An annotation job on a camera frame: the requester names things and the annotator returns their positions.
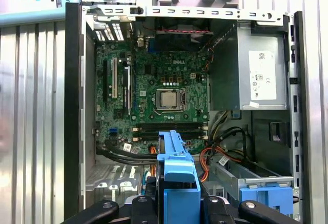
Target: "power supply label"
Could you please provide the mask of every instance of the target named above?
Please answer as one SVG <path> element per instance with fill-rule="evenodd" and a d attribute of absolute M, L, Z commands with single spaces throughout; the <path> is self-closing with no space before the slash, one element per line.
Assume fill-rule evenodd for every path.
<path fill-rule="evenodd" d="M 276 100 L 275 56 L 270 51 L 249 51 L 251 100 Z"/>

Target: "pcie slot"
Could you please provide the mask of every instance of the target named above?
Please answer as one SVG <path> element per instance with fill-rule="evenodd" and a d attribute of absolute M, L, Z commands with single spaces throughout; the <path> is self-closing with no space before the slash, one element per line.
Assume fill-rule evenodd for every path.
<path fill-rule="evenodd" d="M 104 60 L 102 65 L 102 100 L 107 106 L 107 99 L 108 99 L 108 61 Z"/>
<path fill-rule="evenodd" d="M 130 110 L 131 110 L 131 67 L 130 66 L 124 67 L 123 85 L 124 85 L 123 110 L 126 114 L 131 115 L 130 114 Z"/>
<path fill-rule="evenodd" d="M 112 98 L 117 98 L 117 57 L 112 58 Z"/>

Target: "green circuit board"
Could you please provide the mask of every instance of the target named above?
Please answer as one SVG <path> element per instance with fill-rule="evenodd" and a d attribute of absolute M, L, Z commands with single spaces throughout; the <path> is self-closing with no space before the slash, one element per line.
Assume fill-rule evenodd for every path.
<path fill-rule="evenodd" d="M 208 58 L 206 52 L 149 53 L 130 43 L 97 46 L 97 142 L 109 140 L 120 149 L 148 153 L 158 143 L 158 130 L 177 125 L 190 153 L 198 153 L 209 119 Z"/>

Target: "screw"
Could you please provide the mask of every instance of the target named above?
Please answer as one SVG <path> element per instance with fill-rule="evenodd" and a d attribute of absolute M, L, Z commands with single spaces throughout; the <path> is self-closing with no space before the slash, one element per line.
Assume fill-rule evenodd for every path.
<path fill-rule="evenodd" d="M 111 207 L 113 207 L 113 206 L 109 202 L 106 202 L 103 206 L 103 208 L 105 208 L 105 209 L 108 209 L 108 208 L 111 208 Z"/>
<path fill-rule="evenodd" d="M 248 207 L 248 208 L 255 208 L 255 204 L 253 204 L 252 202 L 247 202 L 246 203 L 246 206 Z"/>
<path fill-rule="evenodd" d="M 210 197 L 211 202 L 219 202 L 219 199 L 217 197 Z"/>
<path fill-rule="evenodd" d="M 138 202 L 147 202 L 147 199 L 145 197 L 140 197 L 138 199 Z"/>

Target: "white label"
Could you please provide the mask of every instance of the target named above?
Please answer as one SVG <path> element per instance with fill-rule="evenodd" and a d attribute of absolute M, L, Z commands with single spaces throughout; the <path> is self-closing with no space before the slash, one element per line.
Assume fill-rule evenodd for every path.
<path fill-rule="evenodd" d="M 140 91 L 139 96 L 140 96 L 140 97 L 145 97 L 145 96 L 146 96 L 146 91 Z"/>
<path fill-rule="evenodd" d="M 276 100 L 275 56 L 271 51 L 249 51 L 251 100 Z"/>
<path fill-rule="evenodd" d="M 124 146 L 123 146 L 123 150 L 124 151 L 127 151 L 127 152 L 130 152 L 131 151 L 131 144 L 128 144 L 128 143 L 124 143 Z"/>
<path fill-rule="evenodd" d="M 220 161 L 219 164 L 221 164 L 222 166 L 226 165 L 226 163 L 229 161 L 229 158 L 227 156 L 223 156 Z"/>
<path fill-rule="evenodd" d="M 260 104 L 258 104 L 258 103 L 256 103 L 256 102 L 252 102 L 252 101 L 250 101 L 250 106 L 251 106 L 251 107 L 254 107 L 254 108 L 258 109 L 259 105 L 260 105 Z"/>

